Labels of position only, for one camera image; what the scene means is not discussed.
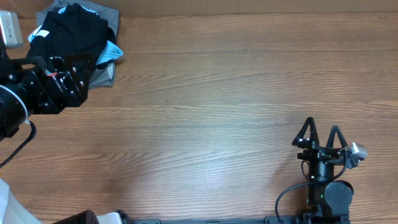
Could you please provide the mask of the black t-shirt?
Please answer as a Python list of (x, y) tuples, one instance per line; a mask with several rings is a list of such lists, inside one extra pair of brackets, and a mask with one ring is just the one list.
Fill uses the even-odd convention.
[(92, 55), (89, 88), (112, 87), (117, 59), (123, 56), (116, 45), (119, 11), (88, 1), (54, 1), (37, 13), (37, 28), (28, 36), (28, 57)]

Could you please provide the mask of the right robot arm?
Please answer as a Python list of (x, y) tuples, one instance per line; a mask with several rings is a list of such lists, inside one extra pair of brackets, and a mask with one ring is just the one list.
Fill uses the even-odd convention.
[(352, 186), (338, 178), (348, 168), (349, 152), (338, 126), (332, 127), (326, 146), (321, 146), (314, 119), (308, 117), (293, 146), (303, 151), (297, 158), (308, 164), (307, 205), (297, 212), (297, 223), (349, 223)]

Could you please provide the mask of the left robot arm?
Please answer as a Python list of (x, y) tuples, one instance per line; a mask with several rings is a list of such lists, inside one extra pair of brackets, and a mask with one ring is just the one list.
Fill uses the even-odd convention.
[[(79, 107), (88, 97), (88, 85), (92, 69), (90, 54), (50, 57), (49, 64), (55, 73), (46, 70), (41, 56), (10, 60), (1, 53), (1, 141), (11, 138), (19, 126), (26, 123), (31, 131), (27, 139), (1, 162), (1, 168), (26, 146), (37, 133), (35, 124), (29, 121), (32, 114), (59, 114), (66, 107)], [(84, 65), (76, 72), (73, 64)], [(32, 68), (22, 68), (32, 64)], [(1, 179), (1, 223), (42, 223), (25, 209)], [(95, 215), (86, 210), (56, 223), (130, 223), (124, 212), (115, 210)]]

